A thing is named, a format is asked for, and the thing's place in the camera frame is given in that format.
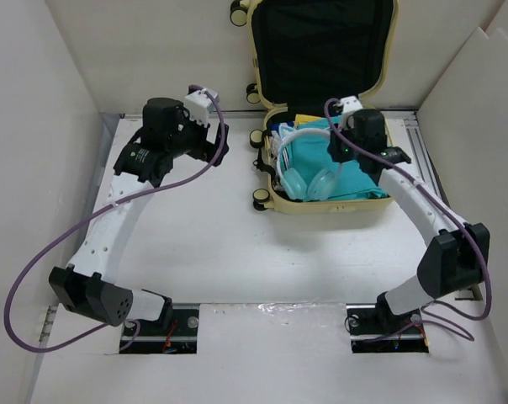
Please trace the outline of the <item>teal cloth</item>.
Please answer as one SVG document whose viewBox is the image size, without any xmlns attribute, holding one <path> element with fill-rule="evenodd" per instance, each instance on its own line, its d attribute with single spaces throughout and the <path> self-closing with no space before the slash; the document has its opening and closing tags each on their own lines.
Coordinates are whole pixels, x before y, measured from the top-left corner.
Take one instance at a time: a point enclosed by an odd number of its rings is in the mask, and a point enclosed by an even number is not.
<svg viewBox="0 0 508 404">
<path fill-rule="evenodd" d="M 332 161 L 327 152 L 329 137 L 321 134 L 329 129 L 327 119 L 273 127 L 280 138 L 276 171 L 288 198 L 304 202 L 387 198 L 357 161 Z"/>
</svg>

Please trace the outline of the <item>yellow cloth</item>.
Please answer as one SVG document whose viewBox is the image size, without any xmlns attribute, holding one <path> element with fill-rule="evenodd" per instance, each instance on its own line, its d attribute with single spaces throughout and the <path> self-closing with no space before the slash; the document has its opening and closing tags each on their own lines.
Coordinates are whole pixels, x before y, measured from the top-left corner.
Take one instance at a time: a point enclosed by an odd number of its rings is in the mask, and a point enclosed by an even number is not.
<svg viewBox="0 0 508 404">
<path fill-rule="evenodd" d="M 317 120 L 322 120 L 322 117 L 308 114 L 296 114 L 294 118 L 294 125 L 299 127 L 301 125 L 306 125 Z"/>
</svg>

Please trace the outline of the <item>teal cat-ear headphones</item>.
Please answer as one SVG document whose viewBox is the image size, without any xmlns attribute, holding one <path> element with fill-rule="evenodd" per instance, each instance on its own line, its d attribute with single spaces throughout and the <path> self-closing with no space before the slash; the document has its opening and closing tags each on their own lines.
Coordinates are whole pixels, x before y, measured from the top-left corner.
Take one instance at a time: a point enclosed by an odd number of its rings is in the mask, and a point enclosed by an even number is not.
<svg viewBox="0 0 508 404">
<path fill-rule="evenodd" d="M 327 152 L 330 126 L 306 125 L 278 128 L 282 143 L 278 150 L 280 184 L 291 200 L 301 202 L 344 200 L 352 192 L 344 177 L 344 165 Z"/>
</svg>

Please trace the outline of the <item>cream printed zip pouch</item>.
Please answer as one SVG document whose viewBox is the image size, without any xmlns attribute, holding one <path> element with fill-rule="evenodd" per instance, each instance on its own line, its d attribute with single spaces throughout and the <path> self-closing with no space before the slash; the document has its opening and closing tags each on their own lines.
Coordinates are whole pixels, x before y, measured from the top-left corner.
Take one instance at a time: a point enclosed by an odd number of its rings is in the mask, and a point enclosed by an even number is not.
<svg viewBox="0 0 508 404">
<path fill-rule="evenodd" d="M 267 138 L 269 140 L 269 152 L 268 155 L 270 157 L 270 165 L 272 167 L 276 167 L 276 161 L 278 157 L 278 150 L 282 143 L 281 136 L 275 131 L 271 131 L 271 135 Z"/>
</svg>

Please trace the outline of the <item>yellow suitcase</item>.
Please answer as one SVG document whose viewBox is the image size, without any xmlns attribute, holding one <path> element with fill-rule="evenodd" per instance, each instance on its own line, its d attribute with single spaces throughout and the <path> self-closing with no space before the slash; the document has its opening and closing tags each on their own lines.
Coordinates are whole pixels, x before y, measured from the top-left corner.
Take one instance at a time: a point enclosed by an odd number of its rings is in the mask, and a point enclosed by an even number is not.
<svg viewBox="0 0 508 404">
<path fill-rule="evenodd" d="M 254 166 L 267 186 L 254 191 L 256 210 L 284 214 L 337 213 L 383 209 L 392 199 L 301 202 L 280 187 L 270 165 L 269 140 L 275 125 L 294 122 L 296 114 L 322 116 L 328 98 L 375 94 L 383 84 L 399 12 L 396 1 L 234 1 L 230 21 L 246 26 L 255 82 L 246 99 L 267 114 L 250 134 L 257 149 Z"/>
</svg>

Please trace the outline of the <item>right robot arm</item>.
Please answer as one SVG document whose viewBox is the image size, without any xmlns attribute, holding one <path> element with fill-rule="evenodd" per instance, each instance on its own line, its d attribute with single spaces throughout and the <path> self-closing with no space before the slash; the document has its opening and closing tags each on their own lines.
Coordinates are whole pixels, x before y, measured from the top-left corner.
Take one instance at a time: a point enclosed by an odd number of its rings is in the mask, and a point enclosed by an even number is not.
<svg viewBox="0 0 508 404">
<path fill-rule="evenodd" d="M 341 112 L 339 123 L 330 124 L 332 160 L 356 160 L 405 212 L 426 245 L 415 275 L 378 296 L 371 316 L 376 326 L 386 335 L 396 334 L 402 323 L 413 326 L 411 318 L 422 307 L 441 305 L 442 297 L 478 284 L 484 285 L 485 298 L 484 311 L 476 318 L 487 318 L 492 306 L 489 230 L 481 223 L 470 224 L 431 193 L 415 175 L 408 154 L 389 146 L 380 111 L 335 99 L 324 110 L 325 114 Z"/>
</svg>

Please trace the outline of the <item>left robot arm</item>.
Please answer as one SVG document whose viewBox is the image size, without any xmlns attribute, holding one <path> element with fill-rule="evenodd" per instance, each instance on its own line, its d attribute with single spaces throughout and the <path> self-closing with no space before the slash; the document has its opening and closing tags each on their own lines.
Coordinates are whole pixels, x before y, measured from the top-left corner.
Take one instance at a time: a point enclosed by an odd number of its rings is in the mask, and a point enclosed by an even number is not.
<svg viewBox="0 0 508 404">
<path fill-rule="evenodd" d="M 140 215 L 157 192 L 176 158 L 189 156 L 217 167 L 228 152 L 229 127 L 220 123 L 214 142 L 207 139 L 209 115 L 218 96 L 193 86 L 182 101 L 151 98 L 142 126 L 121 150 L 114 166 L 103 213 L 89 226 L 84 242 L 66 268 L 51 270 L 49 283 L 70 312 L 117 327 L 138 321 L 153 333 L 172 325 L 172 299 L 149 290 L 116 284 L 124 250 Z"/>
</svg>

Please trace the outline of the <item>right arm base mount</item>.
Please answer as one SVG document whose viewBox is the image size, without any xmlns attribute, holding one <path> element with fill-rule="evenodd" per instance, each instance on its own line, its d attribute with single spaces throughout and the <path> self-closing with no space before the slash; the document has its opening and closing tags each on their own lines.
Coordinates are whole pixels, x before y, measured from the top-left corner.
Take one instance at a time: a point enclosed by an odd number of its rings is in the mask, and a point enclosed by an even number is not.
<svg viewBox="0 0 508 404">
<path fill-rule="evenodd" d="M 374 304 L 349 304 L 344 327 L 354 354 L 428 354 L 421 320 L 418 310 L 383 320 Z"/>
</svg>

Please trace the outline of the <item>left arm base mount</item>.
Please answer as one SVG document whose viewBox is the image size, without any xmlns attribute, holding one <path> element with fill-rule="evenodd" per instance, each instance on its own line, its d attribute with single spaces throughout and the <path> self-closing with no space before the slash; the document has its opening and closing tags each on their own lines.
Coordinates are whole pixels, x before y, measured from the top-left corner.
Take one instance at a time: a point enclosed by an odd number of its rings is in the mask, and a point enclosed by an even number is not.
<svg viewBox="0 0 508 404">
<path fill-rule="evenodd" d="M 178 305 L 173 308 L 170 327 L 162 331 L 147 321 L 140 326 L 127 322 L 119 340 L 120 354 L 196 354 L 200 306 Z"/>
</svg>

